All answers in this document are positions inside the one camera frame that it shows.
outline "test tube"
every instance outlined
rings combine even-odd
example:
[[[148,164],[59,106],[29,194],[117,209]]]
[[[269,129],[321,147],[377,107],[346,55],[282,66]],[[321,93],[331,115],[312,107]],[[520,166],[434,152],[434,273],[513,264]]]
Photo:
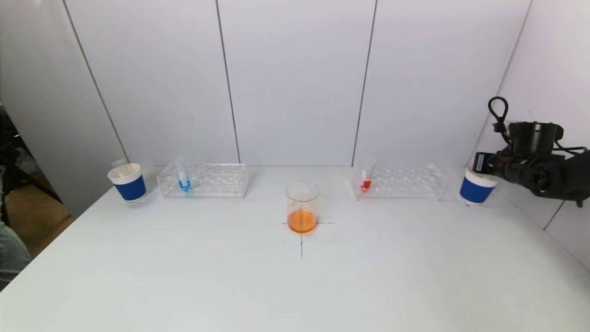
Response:
[[[297,233],[311,232],[317,224],[317,197],[320,190],[307,181],[287,186],[287,225]]]
[[[363,193],[369,191],[373,177],[373,170],[377,160],[374,157],[365,158],[360,166],[360,190]]]
[[[181,190],[188,193],[189,190],[191,190],[191,181],[189,180],[188,172],[186,171],[186,164],[182,158],[174,160],[174,171],[176,172],[178,185]]]

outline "cup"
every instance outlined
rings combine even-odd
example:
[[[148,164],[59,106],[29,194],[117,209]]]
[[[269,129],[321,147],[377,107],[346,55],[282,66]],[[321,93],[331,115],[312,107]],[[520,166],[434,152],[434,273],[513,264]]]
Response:
[[[481,204],[494,190],[498,181],[500,181],[499,177],[474,172],[473,166],[470,165],[465,170],[465,177],[459,194],[467,204]]]
[[[136,202],[146,194],[143,182],[142,167],[139,164],[123,164],[113,168],[109,179],[126,202]]]
[[[287,225],[297,233],[311,232],[317,225],[317,197],[320,190],[307,181],[287,186]]]

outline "red liquid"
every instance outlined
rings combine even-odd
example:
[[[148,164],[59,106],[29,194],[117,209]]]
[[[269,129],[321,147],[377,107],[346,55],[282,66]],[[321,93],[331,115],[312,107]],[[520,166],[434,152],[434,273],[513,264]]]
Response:
[[[363,184],[360,185],[360,189],[363,191],[363,193],[366,193],[370,187],[371,187],[370,180],[365,180],[365,181],[363,181]]]

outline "glass beaker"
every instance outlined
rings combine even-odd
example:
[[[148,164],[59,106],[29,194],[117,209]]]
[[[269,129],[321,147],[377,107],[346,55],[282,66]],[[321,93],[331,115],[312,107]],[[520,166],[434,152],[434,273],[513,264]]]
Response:
[[[317,196],[320,190],[307,181],[287,186],[287,225],[297,233],[307,233],[317,224]]]

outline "blue label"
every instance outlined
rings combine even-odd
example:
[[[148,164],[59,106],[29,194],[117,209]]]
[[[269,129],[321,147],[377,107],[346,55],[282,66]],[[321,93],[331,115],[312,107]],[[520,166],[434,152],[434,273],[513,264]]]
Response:
[[[483,203],[492,190],[494,190],[494,187],[482,187],[463,178],[460,194],[464,199],[470,202]]]
[[[133,182],[127,184],[115,184],[114,186],[126,201],[136,200],[146,193],[146,185],[143,182],[143,175]]]

